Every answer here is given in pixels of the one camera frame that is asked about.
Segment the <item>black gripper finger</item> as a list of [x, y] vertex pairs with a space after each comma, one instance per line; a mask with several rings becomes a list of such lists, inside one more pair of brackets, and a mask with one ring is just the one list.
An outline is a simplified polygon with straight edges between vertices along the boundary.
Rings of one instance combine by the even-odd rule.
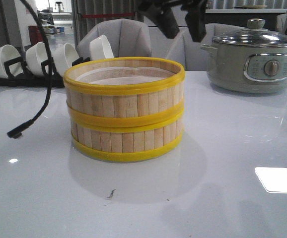
[[185, 4], [187, 11], [185, 21], [194, 42], [201, 42], [207, 33], [205, 27], [206, 5], [206, 0], [189, 0]]
[[166, 38], [174, 39], [176, 37], [179, 32], [179, 27], [170, 7], [158, 7], [151, 4], [147, 12], [147, 18], [159, 28]]

